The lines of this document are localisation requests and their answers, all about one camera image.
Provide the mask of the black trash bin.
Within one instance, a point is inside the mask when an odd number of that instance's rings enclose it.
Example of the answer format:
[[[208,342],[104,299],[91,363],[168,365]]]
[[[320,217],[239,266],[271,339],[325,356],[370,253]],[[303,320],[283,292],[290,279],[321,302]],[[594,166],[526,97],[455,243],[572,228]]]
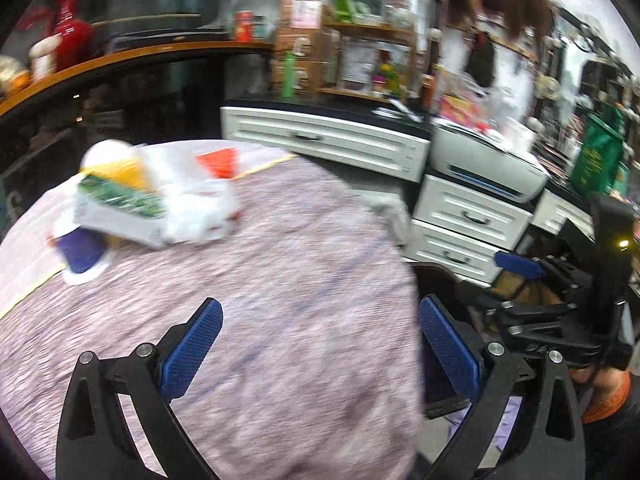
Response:
[[[413,263],[411,269],[418,283],[419,304],[426,295],[435,295],[455,320],[469,324],[474,330],[471,315],[458,298],[457,286],[460,281],[454,274],[435,263]],[[482,354],[482,348],[483,341],[480,339],[477,343],[477,349],[480,350],[480,354]],[[433,419],[460,411],[474,402],[456,396],[453,399],[442,402],[427,403],[425,401],[424,385],[423,403],[425,416]]]

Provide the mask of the white right desk drawer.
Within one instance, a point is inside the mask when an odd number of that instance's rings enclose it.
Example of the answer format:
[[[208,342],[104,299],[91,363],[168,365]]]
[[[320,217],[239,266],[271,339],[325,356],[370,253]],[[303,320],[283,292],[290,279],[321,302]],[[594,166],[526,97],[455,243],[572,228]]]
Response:
[[[589,214],[559,195],[544,190],[536,206],[532,225],[551,234],[558,234],[566,220],[570,220],[585,235],[593,237]]]

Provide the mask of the white drawer cabinet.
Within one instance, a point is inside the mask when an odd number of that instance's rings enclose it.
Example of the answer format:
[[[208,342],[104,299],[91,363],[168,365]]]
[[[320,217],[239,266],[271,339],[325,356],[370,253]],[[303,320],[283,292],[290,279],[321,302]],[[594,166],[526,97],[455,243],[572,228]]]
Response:
[[[489,285],[499,274],[495,254],[514,249],[532,218],[525,209],[428,174],[404,254]]]

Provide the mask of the white printer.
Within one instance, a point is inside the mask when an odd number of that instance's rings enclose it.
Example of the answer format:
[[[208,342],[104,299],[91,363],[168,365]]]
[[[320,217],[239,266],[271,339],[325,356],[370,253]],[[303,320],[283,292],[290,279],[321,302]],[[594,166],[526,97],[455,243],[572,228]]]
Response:
[[[534,155],[512,153],[503,142],[448,119],[432,119],[431,136],[428,162],[434,170],[511,202],[530,202],[549,179]]]

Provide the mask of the green tote bag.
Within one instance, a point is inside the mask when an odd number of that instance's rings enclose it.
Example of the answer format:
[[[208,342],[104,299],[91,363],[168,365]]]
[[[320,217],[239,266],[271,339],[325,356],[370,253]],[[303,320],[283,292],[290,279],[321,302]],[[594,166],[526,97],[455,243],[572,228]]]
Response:
[[[624,151],[624,114],[614,105],[605,105],[587,116],[582,148],[576,158],[570,185],[587,200],[604,193],[614,182]]]

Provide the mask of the pink grey tablecloth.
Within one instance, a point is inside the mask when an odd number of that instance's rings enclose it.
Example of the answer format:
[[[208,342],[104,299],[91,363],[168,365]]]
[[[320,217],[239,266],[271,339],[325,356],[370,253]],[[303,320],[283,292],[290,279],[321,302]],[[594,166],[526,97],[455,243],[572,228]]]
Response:
[[[224,240],[120,246],[79,286],[54,276],[1,321],[1,407],[53,474],[81,352],[126,356],[206,298],[224,324],[172,409],[224,479],[401,479],[421,427],[416,279],[342,181],[294,157],[233,185]]]

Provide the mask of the white green cardboard box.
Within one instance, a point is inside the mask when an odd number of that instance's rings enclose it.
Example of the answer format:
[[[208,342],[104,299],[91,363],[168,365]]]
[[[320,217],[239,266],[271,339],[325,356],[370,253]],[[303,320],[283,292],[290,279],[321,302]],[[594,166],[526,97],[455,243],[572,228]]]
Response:
[[[85,229],[160,249],[165,246],[166,217],[163,199],[155,193],[94,174],[78,182],[74,220]]]

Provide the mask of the white plastic bag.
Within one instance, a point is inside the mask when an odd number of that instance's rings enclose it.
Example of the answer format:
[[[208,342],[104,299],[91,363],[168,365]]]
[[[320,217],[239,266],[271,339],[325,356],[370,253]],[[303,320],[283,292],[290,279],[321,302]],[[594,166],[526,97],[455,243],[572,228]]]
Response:
[[[159,195],[167,211],[165,246],[220,240],[233,231],[240,204],[229,180],[213,178],[198,166],[195,156],[209,145],[178,141],[133,146],[104,140],[88,149],[77,184],[94,174]]]

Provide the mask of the orange wrapper piece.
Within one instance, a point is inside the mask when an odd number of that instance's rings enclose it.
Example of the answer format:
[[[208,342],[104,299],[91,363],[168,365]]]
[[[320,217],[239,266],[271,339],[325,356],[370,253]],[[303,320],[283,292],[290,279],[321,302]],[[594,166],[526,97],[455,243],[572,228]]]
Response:
[[[222,148],[195,156],[198,166],[217,179],[233,179],[238,173],[238,150]]]

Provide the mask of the white long desk drawer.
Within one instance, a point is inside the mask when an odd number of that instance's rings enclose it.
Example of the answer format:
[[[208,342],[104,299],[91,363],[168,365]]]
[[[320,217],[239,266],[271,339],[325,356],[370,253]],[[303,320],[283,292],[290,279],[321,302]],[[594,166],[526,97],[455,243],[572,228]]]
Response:
[[[339,162],[418,183],[431,141],[392,129],[314,114],[225,106],[222,135],[289,152]]]

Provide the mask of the wooden desktop shelf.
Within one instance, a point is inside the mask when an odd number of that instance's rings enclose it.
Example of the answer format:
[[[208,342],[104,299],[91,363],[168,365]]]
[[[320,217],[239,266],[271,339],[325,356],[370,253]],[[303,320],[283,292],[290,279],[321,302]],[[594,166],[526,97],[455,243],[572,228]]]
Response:
[[[390,24],[339,22],[325,15],[322,32],[332,39],[318,96],[387,103],[408,101],[411,70],[416,67],[416,32]]]

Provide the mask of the green spray bottle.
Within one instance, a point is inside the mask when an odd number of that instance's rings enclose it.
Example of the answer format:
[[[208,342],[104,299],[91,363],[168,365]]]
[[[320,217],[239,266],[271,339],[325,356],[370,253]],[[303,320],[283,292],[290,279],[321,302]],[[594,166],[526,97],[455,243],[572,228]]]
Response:
[[[295,55],[286,52],[283,61],[283,78],[281,94],[285,99],[292,99],[295,93]]]

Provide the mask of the red vase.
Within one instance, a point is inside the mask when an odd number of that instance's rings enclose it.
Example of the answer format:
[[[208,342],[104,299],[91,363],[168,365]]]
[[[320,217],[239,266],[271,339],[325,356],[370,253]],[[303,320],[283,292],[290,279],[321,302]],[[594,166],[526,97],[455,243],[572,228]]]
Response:
[[[56,70],[67,70],[88,61],[91,56],[93,29],[78,18],[78,0],[58,0],[53,36],[60,40],[55,49]]]

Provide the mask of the red tin can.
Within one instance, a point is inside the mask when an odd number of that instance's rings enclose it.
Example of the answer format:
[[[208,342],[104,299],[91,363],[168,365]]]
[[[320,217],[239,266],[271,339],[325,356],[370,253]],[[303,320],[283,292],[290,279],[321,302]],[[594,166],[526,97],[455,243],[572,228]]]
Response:
[[[253,20],[252,11],[239,11],[234,14],[234,40],[242,44],[253,42]]]

